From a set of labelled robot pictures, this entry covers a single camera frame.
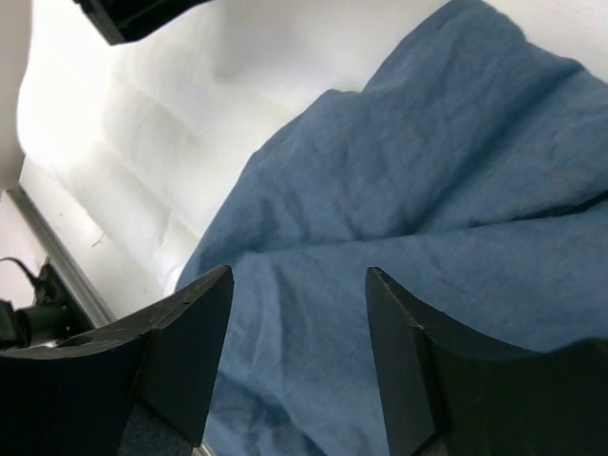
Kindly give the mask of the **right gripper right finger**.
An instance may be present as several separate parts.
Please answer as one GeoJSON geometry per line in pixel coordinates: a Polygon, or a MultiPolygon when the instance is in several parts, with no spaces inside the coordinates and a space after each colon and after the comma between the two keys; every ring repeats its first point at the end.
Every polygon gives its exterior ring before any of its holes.
{"type": "Polygon", "coordinates": [[[393,455],[603,455],[607,342],[529,351],[477,332],[378,268],[366,303],[393,455]]]}

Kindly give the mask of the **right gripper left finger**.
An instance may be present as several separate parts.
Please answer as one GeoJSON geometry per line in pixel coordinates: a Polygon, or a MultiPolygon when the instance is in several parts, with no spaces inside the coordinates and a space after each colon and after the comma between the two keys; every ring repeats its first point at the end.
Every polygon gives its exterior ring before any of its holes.
{"type": "Polygon", "coordinates": [[[203,433],[231,312],[232,270],[57,346],[26,343],[1,305],[5,455],[190,455],[203,433]]]}

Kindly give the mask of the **blue pillowcase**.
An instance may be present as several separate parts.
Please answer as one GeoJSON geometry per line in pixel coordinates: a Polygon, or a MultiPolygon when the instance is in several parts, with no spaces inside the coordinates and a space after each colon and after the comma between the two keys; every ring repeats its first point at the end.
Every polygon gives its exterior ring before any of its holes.
{"type": "Polygon", "coordinates": [[[180,276],[234,301],[218,455],[385,455],[365,275],[536,351],[607,333],[607,85],[479,1],[409,33],[249,160],[180,276]]]}

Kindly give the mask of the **white pillow with yellow edge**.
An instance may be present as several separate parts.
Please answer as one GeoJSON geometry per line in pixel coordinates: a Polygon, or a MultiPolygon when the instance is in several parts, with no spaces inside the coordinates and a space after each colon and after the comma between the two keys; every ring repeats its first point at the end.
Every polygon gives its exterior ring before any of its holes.
{"type": "Polygon", "coordinates": [[[358,90],[435,1],[212,1],[110,46],[36,1],[26,156],[171,293],[244,164],[329,89],[358,90]]]}

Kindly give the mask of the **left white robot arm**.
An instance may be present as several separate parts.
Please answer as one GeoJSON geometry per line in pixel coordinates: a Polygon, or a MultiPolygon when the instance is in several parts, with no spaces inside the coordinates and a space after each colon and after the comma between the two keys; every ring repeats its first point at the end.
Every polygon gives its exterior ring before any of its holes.
{"type": "Polygon", "coordinates": [[[208,0],[76,0],[81,13],[111,46],[141,41],[208,0]]]}

